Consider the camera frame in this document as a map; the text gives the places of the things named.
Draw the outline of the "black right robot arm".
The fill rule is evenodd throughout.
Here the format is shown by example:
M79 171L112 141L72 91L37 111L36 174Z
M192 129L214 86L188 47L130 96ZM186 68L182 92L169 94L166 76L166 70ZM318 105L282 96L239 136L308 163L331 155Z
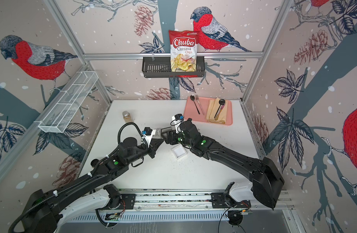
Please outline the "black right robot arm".
M257 201L271 209L276 207L285 181L271 159L248 157L202 136L191 119L178 126L179 131L162 131L166 144L181 144L198 157L218 162L240 173L252 182L251 192Z

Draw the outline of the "white jewelry box base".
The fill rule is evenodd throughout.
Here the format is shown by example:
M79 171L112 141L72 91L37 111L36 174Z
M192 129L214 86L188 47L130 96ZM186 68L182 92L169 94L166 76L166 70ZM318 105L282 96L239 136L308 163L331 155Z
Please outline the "white jewelry box base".
M187 155L187 151L186 151L186 149L184 148L184 146L182 146L182 145L177 145L177 146L173 147L173 148L171 149L171 151L172 151L174 157L175 157L177 160L179 160L179 159L181 159L182 157L184 157L184 156Z

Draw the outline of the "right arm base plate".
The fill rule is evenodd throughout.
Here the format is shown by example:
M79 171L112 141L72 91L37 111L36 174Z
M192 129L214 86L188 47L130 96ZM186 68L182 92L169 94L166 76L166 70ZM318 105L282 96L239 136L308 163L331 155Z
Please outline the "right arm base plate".
M225 209L229 207L249 209L251 207L249 200L237 202L229 194L220 192L211 193L210 202L212 203L213 209Z

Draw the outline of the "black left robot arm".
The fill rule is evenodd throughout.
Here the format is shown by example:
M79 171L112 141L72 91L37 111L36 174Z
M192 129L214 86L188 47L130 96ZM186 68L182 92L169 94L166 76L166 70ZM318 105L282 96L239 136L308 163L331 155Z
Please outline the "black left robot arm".
M53 233L57 230L60 220L64 219L65 208L97 187L111 182L128 171L129 167L139 159L149 155L155 157L159 146L164 143L162 136L155 137L150 128L146 132L138 130L142 140L127 137L120 140L123 129L129 126L124 124L118 132L118 145L107 156L98 160L93 170L78 179L57 189L43 192L41 189L34 192L22 214L11 224L9 232L13 233L18 223L22 223L25 233Z

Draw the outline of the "grey foam insert card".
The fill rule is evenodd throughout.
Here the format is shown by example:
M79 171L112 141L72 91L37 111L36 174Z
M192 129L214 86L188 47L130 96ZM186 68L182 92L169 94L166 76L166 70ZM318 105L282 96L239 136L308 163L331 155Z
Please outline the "grey foam insert card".
M169 134L170 131L172 131L172 127L165 127L160 129L160 133L162 137L167 137L167 135Z

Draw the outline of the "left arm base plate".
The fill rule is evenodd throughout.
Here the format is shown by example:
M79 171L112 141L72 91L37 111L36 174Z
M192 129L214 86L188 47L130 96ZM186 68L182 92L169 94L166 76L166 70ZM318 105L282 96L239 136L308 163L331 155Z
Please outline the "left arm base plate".
M136 195L132 193L121 194L111 198L105 207L100 210L132 210L134 208Z

